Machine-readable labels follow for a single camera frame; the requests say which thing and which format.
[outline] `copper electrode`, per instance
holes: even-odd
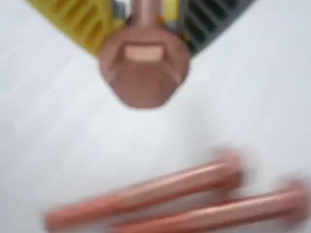
[[[165,104],[188,74],[191,53],[163,23],[163,0],[132,0],[129,25],[104,43],[99,56],[104,80],[128,106]]]
[[[211,189],[226,194],[241,186],[242,165],[240,155],[235,152],[222,151],[220,155],[220,159],[211,164],[49,211],[46,214],[46,227],[48,230],[59,230]]]
[[[305,220],[308,214],[308,189],[301,181],[293,181],[279,192],[120,225],[113,228],[112,232],[199,233],[275,218],[297,223]]]

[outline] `copper cap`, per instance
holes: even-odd
[[[127,105],[163,105],[185,80],[191,54],[186,43],[161,24],[161,0],[133,0],[133,18],[104,44],[100,68]]]

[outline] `copper tube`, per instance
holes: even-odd
[[[46,214],[46,227],[48,230],[59,230],[170,201],[188,194],[214,188],[219,189],[221,193],[226,193],[240,187],[242,184],[240,156],[231,151],[223,151],[220,157],[211,164],[204,164],[87,202],[49,211]]]
[[[162,15],[162,0],[132,0],[132,23],[150,27],[159,23]]]
[[[308,216],[308,196],[307,187],[300,181],[294,181],[279,192],[121,225],[113,228],[112,232],[206,232],[279,217],[294,223]]]

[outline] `white table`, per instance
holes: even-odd
[[[42,233],[47,208],[211,161],[221,145],[248,151],[246,195],[310,176],[310,12],[309,0],[258,0],[193,60],[166,107],[141,112],[120,104],[97,61],[33,8],[3,1],[1,232]],[[264,223],[226,232],[282,230]]]

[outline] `white surface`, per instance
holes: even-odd
[[[194,59],[166,107],[142,112],[121,105],[97,62],[32,7],[2,1],[1,232],[42,233],[49,207],[208,162],[227,143],[250,151],[246,194],[310,176],[310,12],[309,0],[258,0]]]

